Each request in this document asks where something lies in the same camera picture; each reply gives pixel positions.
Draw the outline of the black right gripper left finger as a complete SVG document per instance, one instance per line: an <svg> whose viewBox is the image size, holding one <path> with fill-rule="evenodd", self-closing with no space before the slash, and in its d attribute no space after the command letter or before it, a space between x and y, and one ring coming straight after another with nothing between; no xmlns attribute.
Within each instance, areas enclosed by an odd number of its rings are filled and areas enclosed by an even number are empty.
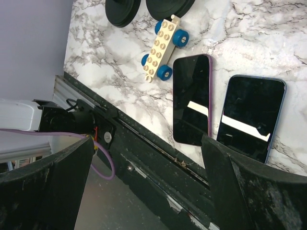
<svg viewBox="0 0 307 230"><path fill-rule="evenodd" d="M2 230L72 230L94 143L84 138L24 167L0 175Z"/></svg>

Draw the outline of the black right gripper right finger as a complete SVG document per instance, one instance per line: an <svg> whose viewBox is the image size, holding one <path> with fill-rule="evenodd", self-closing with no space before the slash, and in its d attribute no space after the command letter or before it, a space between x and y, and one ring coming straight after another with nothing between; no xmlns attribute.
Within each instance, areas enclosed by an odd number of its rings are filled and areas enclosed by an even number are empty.
<svg viewBox="0 0 307 230"><path fill-rule="evenodd" d="M305 230L307 178L260 163L203 135L201 152L222 230Z"/></svg>

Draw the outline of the blue phone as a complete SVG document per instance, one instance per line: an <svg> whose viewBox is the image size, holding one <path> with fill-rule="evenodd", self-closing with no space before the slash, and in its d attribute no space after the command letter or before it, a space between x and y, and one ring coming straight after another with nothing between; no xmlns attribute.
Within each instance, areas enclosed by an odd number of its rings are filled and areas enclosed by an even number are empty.
<svg viewBox="0 0 307 230"><path fill-rule="evenodd" d="M216 140L240 154L266 163L285 93L286 83L282 79L232 76Z"/></svg>

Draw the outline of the pink phone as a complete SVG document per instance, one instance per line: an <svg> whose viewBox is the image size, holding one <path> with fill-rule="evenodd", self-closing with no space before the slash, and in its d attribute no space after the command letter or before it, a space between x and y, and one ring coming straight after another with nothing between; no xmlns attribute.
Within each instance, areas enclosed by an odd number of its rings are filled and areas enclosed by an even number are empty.
<svg viewBox="0 0 307 230"><path fill-rule="evenodd" d="M173 64L173 138L201 146L212 135L212 58L207 54L182 57Z"/></svg>

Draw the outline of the black stand for pink phone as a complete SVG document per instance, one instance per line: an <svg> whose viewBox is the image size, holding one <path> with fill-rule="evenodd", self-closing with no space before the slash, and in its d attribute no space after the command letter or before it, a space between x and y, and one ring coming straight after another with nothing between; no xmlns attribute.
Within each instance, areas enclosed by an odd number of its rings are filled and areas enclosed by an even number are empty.
<svg viewBox="0 0 307 230"><path fill-rule="evenodd" d="M106 0L106 17L113 26L123 28L134 19L140 3L141 0Z"/></svg>

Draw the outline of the black stand with blue phone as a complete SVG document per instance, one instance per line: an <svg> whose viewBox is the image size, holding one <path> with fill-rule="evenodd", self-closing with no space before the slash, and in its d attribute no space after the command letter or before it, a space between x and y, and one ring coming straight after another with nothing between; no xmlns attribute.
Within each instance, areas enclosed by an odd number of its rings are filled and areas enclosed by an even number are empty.
<svg viewBox="0 0 307 230"><path fill-rule="evenodd" d="M171 15L181 18L194 4L195 0L146 0L149 14L156 20L170 19Z"/></svg>

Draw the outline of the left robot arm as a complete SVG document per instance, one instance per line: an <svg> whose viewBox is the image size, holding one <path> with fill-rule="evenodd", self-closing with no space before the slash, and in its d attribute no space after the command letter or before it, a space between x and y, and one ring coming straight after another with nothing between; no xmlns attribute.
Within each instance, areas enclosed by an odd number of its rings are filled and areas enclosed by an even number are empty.
<svg viewBox="0 0 307 230"><path fill-rule="evenodd" d="M16 133L53 132L93 134L95 118L81 107L81 100L67 99L68 108L52 101L0 100L0 130Z"/></svg>

